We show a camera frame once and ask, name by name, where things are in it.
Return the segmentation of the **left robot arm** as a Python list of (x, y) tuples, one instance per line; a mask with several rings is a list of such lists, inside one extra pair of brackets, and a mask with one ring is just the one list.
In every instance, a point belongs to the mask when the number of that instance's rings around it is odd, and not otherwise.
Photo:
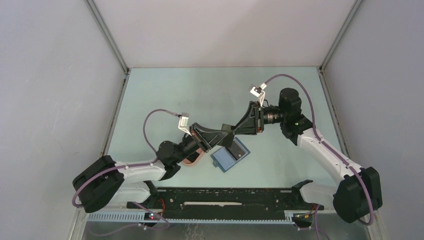
[(215, 146), (230, 146), (235, 130), (235, 126), (228, 124), (223, 124), (221, 129), (210, 129), (194, 123), (180, 143), (163, 141), (155, 159), (149, 162), (118, 163), (104, 155), (74, 178), (72, 203), (86, 213), (122, 202), (153, 208), (158, 194), (151, 190), (150, 182), (172, 178), (181, 169), (180, 163), (192, 158), (199, 149), (206, 153)]

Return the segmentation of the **blue card holder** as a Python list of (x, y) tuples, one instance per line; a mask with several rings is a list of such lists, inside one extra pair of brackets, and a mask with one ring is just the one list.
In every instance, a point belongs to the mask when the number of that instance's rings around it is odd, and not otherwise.
[(233, 139), (230, 147), (221, 147), (210, 155), (212, 164), (219, 168), (223, 173), (233, 168), (241, 160), (246, 158), (251, 151), (241, 142), (238, 137)]

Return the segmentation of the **pink oval tray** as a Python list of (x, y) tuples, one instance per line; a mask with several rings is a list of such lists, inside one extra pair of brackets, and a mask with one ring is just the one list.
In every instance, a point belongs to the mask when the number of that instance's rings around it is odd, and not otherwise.
[(204, 154), (205, 152), (201, 148), (198, 148), (193, 154), (185, 158), (182, 163), (187, 167), (193, 167), (200, 161)]

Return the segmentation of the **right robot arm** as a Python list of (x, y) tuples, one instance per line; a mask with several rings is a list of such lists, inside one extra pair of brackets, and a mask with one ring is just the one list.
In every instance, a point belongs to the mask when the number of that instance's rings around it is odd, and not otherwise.
[(240, 121), (231, 127), (234, 135), (257, 135), (265, 125), (279, 124), (282, 134), (295, 146), (308, 152), (326, 170), (336, 186), (305, 180), (294, 185), (291, 204), (304, 209), (311, 204), (332, 207), (347, 223), (371, 216), (383, 206), (381, 180), (373, 167), (364, 168), (335, 149), (313, 121), (302, 113), (302, 100), (293, 88), (280, 91), (278, 105), (263, 106), (265, 86), (253, 86), (250, 93), (258, 98), (251, 101)]

